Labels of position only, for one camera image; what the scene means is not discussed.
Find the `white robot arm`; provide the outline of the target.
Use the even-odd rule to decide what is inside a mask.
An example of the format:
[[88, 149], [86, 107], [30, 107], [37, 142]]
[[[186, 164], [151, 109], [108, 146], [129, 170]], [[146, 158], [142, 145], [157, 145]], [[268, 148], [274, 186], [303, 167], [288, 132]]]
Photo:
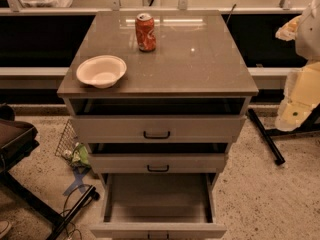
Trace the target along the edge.
[[295, 41], [296, 53], [307, 63], [287, 76], [275, 126], [280, 131], [299, 128], [320, 104], [320, 0], [278, 29], [276, 37]]

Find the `white and yellow gripper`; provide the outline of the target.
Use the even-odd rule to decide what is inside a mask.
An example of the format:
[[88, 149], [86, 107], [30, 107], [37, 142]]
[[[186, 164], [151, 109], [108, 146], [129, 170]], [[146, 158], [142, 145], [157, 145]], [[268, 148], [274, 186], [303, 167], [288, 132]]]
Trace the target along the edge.
[[299, 128], [320, 104], [320, 62], [312, 61], [287, 76], [275, 126], [289, 132]]

